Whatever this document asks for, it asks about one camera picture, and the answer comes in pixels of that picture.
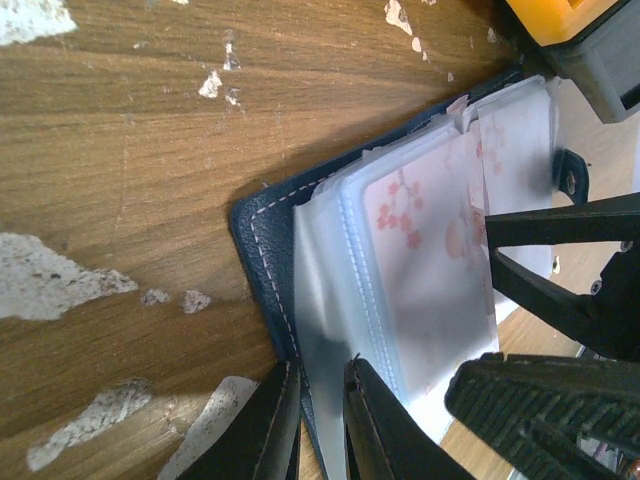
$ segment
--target wood grain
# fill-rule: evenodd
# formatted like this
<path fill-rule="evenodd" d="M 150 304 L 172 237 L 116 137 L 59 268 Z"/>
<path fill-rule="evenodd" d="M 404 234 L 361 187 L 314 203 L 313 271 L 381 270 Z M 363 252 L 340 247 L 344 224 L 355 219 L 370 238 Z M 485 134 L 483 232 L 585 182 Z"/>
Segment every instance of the wood grain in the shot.
<path fill-rule="evenodd" d="M 275 361 L 228 232 L 230 204 L 376 137 L 515 56 L 505 42 L 486 41 L 494 2 L 403 1 L 430 62 L 385 22 L 384 3 L 69 0 L 76 32 L 0 49 L 0 229 L 37 235 L 84 266 L 117 269 L 174 299 L 195 288 L 215 300 L 186 316 L 176 301 L 142 307 L 127 294 L 57 322 L 2 321 L 0 478 L 155 478 L 180 443 L 167 428 L 169 403 L 178 405 L 171 421 L 188 426 L 222 378 L 260 380 Z M 222 71 L 227 29 L 242 66 L 234 72 Z M 146 44 L 134 49 L 138 42 Z M 206 99 L 197 92 L 214 69 L 224 86 Z M 226 87 L 240 89 L 244 113 L 224 101 Z M 605 129 L 571 98 L 565 108 L 580 105 L 577 150 L 597 156 L 594 191 L 622 190 L 635 125 Z M 583 288 L 600 268 L 589 252 L 563 251 L 559 281 Z M 522 313 L 500 334 L 508 351 L 575 350 Z M 150 380 L 149 405 L 28 471 L 30 445 L 132 377 Z M 508 470 L 459 426 L 445 446 L 479 478 Z M 320 478 L 307 436 L 301 478 Z"/>

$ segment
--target yellow object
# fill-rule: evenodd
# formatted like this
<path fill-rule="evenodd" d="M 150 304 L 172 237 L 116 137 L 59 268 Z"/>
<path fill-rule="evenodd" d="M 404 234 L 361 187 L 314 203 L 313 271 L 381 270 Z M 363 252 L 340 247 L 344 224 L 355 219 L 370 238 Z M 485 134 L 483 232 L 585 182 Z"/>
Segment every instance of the yellow object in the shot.
<path fill-rule="evenodd" d="M 566 42 L 617 0 L 507 0 L 541 47 Z"/>

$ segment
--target table surface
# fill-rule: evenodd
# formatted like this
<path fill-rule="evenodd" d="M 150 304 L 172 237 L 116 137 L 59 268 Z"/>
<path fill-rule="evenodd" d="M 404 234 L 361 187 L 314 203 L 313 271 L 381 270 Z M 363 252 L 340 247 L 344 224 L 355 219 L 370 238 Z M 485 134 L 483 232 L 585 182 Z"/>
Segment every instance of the table surface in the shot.
<path fill-rule="evenodd" d="M 0 477 L 155 478 L 224 377 L 263 378 L 275 355 L 228 230 L 233 201 L 517 57 L 488 39 L 499 30 L 492 2 L 401 3 L 428 60 L 385 21 L 384 0 L 69 0 L 77 31 L 0 48 L 0 230 L 173 297 L 149 307 L 132 292 L 58 321 L 0 322 Z M 228 30 L 235 71 L 222 69 Z M 204 98 L 212 70 L 223 86 Z M 240 105 L 224 99 L 234 88 Z M 602 126 L 570 82 L 558 101 L 563 141 L 592 164 L 592 198 L 627 192 L 637 119 Z M 555 280 L 586 291 L 615 248 L 557 248 Z M 212 305 L 185 315 L 187 289 Z M 526 312 L 499 332 L 507 352 L 577 348 Z M 144 408 L 29 471 L 31 445 L 137 377 L 154 393 Z M 444 447 L 478 478 L 509 472 L 460 425 Z M 319 478 L 306 435 L 300 468 L 301 479 Z"/>

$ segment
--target white paint chip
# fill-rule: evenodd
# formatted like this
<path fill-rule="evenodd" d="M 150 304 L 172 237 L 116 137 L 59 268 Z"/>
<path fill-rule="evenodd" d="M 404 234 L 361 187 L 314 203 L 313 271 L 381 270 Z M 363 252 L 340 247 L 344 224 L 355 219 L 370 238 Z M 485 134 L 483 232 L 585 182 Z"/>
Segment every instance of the white paint chip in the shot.
<path fill-rule="evenodd" d="M 63 0 L 0 0 L 0 46 L 78 28 Z"/>
<path fill-rule="evenodd" d="M 89 300 L 136 290 L 115 270 L 88 270 L 32 235 L 0 233 L 0 318 L 57 320 Z"/>
<path fill-rule="evenodd" d="M 240 61 L 235 52 L 236 48 L 236 37 L 233 33 L 233 30 L 225 30 L 223 36 L 224 42 L 224 52 L 225 59 L 224 64 L 222 65 L 222 69 L 230 72 L 233 70 L 240 70 L 242 67 L 240 66 Z"/>
<path fill-rule="evenodd" d="M 211 303 L 211 297 L 197 290 L 187 290 L 182 298 L 182 311 L 192 314 L 206 308 Z"/>
<path fill-rule="evenodd" d="M 163 292 L 157 288 L 150 288 L 140 297 L 140 303 L 145 306 L 167 303 L 169 300 L 171 300 L 171 296 L 167 292 Z"/>
<path fill-rule="evenodd" d="M 420 39 L 418 37 L 413 37 L 411 41 L 411 48 L 413 48 L 414 52 L 422 52 L 422 46 L 420 45 Z"/>
<path fill-rule="evenodd" d="M 258 384 L 242 377 L 226 377 L 216 388 L 202 413 L 187 431 L 182 445 L 158 475 L 158 480 L 175 480 L 218 441 L 229 428 Z"/>
<path fill-rule="evenodd" d="M 493 28 L 489 27 L 489 31 L 487 32 L 487 41 L 489 43 L 498 43 L 498 36 Z"/>
<path fill-rule="evenodd" d="M 106 432 L 140 410 L 150 400 L 149 382 L 141 378 L 132 379 L 117 388 L 98 394 L 91 405 L 67 426 L 54 433 L 46 442 L 29 448 L 29 469 L 35 472 L 46 467 L 67 448 L 88 442 Z"/>
<path fill-rule="evenodd" d="M 246 113 L 244 105 L 240 103 L 240 89 L 236 87 L 229 87 L 224 95 L 225 101 L 234 107 L 238 107 L 242 113 Z"/>
<path fill-rule="evenodd" d="M 384 7 L 384 12 L 387 14 L 386 20 L 389 25 L 396 26 L 407 35 L 413 37 L 413 30 L 411 30 L 411 25 L 409 25 L 407 12 L 402 8 L 398 0 L 389 0 L 389 3 Z"/>
<path fill-rule="evenodd" d="M 222 86 L 222 80 L 218 72 L 213 70 L 198 90 L 198 93 L 204 98 L 216 98 L 218 96 L 218 88 Z"/>

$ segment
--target metal screw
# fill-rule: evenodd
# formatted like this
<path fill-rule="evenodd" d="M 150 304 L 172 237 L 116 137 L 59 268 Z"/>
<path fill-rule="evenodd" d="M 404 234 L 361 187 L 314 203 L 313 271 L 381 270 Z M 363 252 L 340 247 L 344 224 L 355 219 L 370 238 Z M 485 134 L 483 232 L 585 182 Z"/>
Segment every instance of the metal screw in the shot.
<path fill-rule="evenodd" d="M 596 280 L 591 285 L 591 295 L 597 295 L 600 290 L 602 290 L 602 280 Z"/>

